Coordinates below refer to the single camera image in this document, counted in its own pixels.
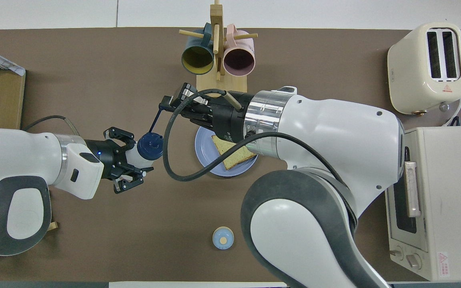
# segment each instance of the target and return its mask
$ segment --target toaster oven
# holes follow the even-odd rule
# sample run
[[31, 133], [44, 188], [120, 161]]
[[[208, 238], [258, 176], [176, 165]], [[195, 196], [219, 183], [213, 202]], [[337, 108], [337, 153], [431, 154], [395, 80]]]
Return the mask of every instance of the toaster oven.
[[386, 190], [391, 260], [430, 281], [461, 281], [461, 126], [408, 130], [404, 173]]

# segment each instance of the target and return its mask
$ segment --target blue bottle cap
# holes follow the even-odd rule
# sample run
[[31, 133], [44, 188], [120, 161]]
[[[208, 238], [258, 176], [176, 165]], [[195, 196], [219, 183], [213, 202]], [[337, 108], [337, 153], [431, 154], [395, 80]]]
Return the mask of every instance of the blue bottle cap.
[[229, 227], [219, 227], [212, 234], [212, 243], [220, 250], [229, 249], [234, 244], [234, 233]]
[[147, 160], [156, 160], [163, 155], [163, 136], [149, 132], [143, 135], [136, 144], [141, 157]]

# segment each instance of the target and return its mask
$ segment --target black cable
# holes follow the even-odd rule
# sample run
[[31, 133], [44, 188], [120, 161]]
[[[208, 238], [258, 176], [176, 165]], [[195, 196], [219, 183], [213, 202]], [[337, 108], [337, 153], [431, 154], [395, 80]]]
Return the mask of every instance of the black cable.
[[177, 117], [177, 115], [179, 115], [179, 113], [181, 113], [181, 111], [194, 98], [200, 95], [209, 94], [209, 93], [218, 93], [218, 94], [224, 95], [226, 92], [220, 89], [207, 89], [207, 90], [202, 90], [197, 93], [194, 93], [192, 96], [186, 98], [183, 102], [181, 102], [181, 104], [177, 107], [177, 109], [174, 110], [174, 113], [172, 113], [172, 117], [170, 117], [170, 120], [168, 121], [166, 130], [165, 130], [164, 139], [163, 139], [163, 164], [164, 164], [165, 170], [168, 173], [168, 175], [172, 177], [174, 180], [181, 181], [181, 182], [188, 182], [191, 180], [195, 180], [201, 177], [202, 175], [205, 175], [207, 172], [211, 171], [214, 167], [220, 164], [220, 162], [223, 162], [225, 158], [229, 157], [232, 153], [236, 152], [242, 146], [245, 146], [246, 144], [256, 141], [258, 139], [261, 139], [261, 138], [278, 137], [278, 138], [283, 138], [283, 139], [292, 141], [302, 146], [307, 151], [309, 151], [309, 153], [314, 155], [320, 162], [322, 162], [322, 164], [331, 172], [331, 174], [337, 181], [341, 182], [344, 186], [346, 186], [346, 184], [344, 183], [343, 179], [339, 176], [337, 171], [335, 171], [335, 169], [331, 166], [331, 164], [325, 158], [323, 158], [322, 155], [320, 155], [317, 151], [315, 151], [315, 149], [313, 149], [311, 146], [309, 146], [308, 144], [306, 144], [305, 142], [303, 142], [302, 140], [296, 137], [287, 135], [285, 133], [280, 133], [280, 132], [264, 132], [264, 133], [258, 133], [258, 134], [251, 135], [241, 140], [240, 142], [236, 143], [234, 146], [232, 146], [232, 148], [230, 148], [225, 153], [223, 153], [223, 155], [216, 158], [213, 162], [211, 162], [209, 165], [202, 168], [201, 170], [191, 175], [187, 175], [187, 176], [177, 175], [174, 171], [172, 171], [172, 168], [170, 167], [170, 163], [168, 162], [168, 138], [170, 136], [170, 131], [172, 130], [172, 126], [174, 124], [175, 118]]
[[461, 126], [460, 117], [459, 116], [454, 116], [453, 120], [451, 121], [451, 123], [449, 125], [450, 126]]
[[62, 116], [62, 115], [51, 115], [51, 116], [47, 116], [47, 117], [44, 117], [44, 118], [40, 118], [39, 120], [36, 120], [34, 122], [32, 122], [31, 124], [29, 124], [28, 126], [22, 128], [23, 131], [28, 131], [31, 127], [37, 125], [38, 123], [40, 122], [44, 122], [45, 120], [49, 120], [49, 119], [55, 119], [55, 118], [58, 118], [58, 119], [61, 119], [61, 120], [64, 120], [67, 125], [69, 125], [69, 127], [71, 128], [72, 132], [79, 136], [79, 132], [77, 131], [76, 127], [74, 126], [74, 124], [72, 124], [72, 122], [65, 116]]

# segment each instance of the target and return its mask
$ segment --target mug handle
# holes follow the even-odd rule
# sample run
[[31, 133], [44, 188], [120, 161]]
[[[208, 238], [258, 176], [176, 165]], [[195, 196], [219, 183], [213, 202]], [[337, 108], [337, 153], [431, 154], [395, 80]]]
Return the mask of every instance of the mug handle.
[[202, 38], [202, 42], [200, 42], [200, 45], [204, 47], [208, 47], [209, 41], [211, 40], [211, 36], [212, 36], [211, 23], [206, 23], [204, 26], [204, 37]]
[[227, 43], [229, 44], [229, 47], [236, 47], [234, 34], [238, 34], [238, 29], [236, 29], [234, 23], [227, 25], [227, 34], [225, 36], [227, 37]]

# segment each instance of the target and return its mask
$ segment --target oven window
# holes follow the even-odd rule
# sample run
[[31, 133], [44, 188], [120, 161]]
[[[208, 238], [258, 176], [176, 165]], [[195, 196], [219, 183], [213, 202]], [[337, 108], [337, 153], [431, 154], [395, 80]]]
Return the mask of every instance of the oven window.
[[[405, 161], [410, 161], [410, 151], [405, 147]], [[399, 229], [416, 233], [415, 218], [408, 217], [407, 188], [405, 186], [405, 172], [399, 181], [394, 184], [394, 203], [396, 208], [396, 225]]]

